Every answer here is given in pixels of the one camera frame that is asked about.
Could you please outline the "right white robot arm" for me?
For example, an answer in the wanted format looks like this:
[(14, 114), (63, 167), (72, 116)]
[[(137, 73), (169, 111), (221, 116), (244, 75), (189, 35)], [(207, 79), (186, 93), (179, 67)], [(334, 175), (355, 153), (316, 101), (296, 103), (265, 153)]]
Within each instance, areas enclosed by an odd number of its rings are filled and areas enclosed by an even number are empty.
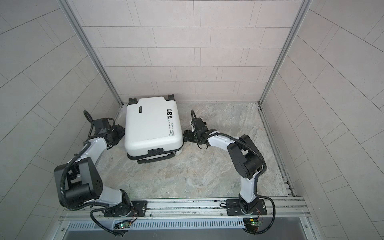
[(251, 138), (247, 135), (235, 138), (215, 129), (208, 129), (201, 118), (197, 118), (193, 111), (191, 114), (192, 130), (184, 132), (184, 141), (197, 143), (198, 146), (205, 145), (207, 148), (217, 147), (228, 152), (237, 173), (241, 176), (239, 203), (234, 207), (241, 209), (245, 215), (266, 215), (265, 202), (257, 193), (257, 184), (267, 165)]

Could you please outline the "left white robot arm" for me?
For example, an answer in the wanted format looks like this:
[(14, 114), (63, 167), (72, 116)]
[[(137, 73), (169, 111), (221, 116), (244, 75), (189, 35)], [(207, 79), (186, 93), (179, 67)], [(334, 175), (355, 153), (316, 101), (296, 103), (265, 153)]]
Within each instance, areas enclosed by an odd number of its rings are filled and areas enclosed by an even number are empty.
[(54, 170), (60, 204), (72, 211), (98, 206), (104, 217), (144, 217), (146, 201), (131, 201), (124, 190), (104, 186), (95, 166), (101, 155), (116, 146), (125, 128), (112, 118), (94, 120), (86, 115), (91, 129), (83, 148), (66, 164)]

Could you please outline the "black suitcase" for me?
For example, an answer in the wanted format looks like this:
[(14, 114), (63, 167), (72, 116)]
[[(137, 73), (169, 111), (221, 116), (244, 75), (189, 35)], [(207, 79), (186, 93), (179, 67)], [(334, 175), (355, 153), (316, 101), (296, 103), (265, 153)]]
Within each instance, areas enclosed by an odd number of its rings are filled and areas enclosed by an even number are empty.
[(167, 98), (130, 98), (125, 129), (127, 157), (138, 164), (171, 159), (183, 151), (183, 131), (173, 94)]

